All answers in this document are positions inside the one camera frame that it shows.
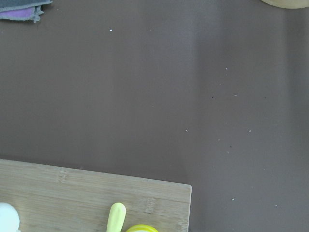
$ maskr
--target cutting board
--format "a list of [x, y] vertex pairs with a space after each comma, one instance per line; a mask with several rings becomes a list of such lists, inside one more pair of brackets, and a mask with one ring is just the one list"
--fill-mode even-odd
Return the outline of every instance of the cutting board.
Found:
[[187, 232], [190, 200], [190, 185], [0, 159], [0, 202], [17, 209], [21, 232], [104, 232], [115, 202], [127, 208], [122, 231]]

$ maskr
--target yellow handle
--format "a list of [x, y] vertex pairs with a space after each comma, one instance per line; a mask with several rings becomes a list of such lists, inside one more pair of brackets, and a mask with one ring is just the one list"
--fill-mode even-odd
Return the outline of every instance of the yellow handle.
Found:
[[126, 217], [126, 207], [122, 203], [111, 206], [106, 232], [120, 232]]

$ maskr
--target purple cloth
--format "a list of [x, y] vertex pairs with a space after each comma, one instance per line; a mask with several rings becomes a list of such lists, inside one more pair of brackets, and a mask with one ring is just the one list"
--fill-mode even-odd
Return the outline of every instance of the purple cloth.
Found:
[[2, 11], [0, 17], [3, 18], [29, 18], [32, 16], [35, 7], [29, 7], [20, 10]]

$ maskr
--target white egg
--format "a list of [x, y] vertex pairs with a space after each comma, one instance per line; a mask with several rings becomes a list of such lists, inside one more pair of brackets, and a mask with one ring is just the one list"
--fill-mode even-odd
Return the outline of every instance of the white egg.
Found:
[[17, 211], [8, 203], [0, 203], [0, 232], [17, 232], [18, 228]]

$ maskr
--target folded cloth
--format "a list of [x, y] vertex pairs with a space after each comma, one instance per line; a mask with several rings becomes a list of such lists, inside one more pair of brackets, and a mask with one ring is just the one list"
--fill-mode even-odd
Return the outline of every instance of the folded cloth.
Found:
[[2, 11], [0, 12], [0, 19], [10, 19], [10, 20], [33, 20], [37, 22], [40, 20], [40, 16], [43, 14], [41, 11], [41, 6], [33, 6], [20, 10], [12, 10], [12, 11]]
[[52, 3], [51, 0], [0, 0], [0, 12], [20, 10]]

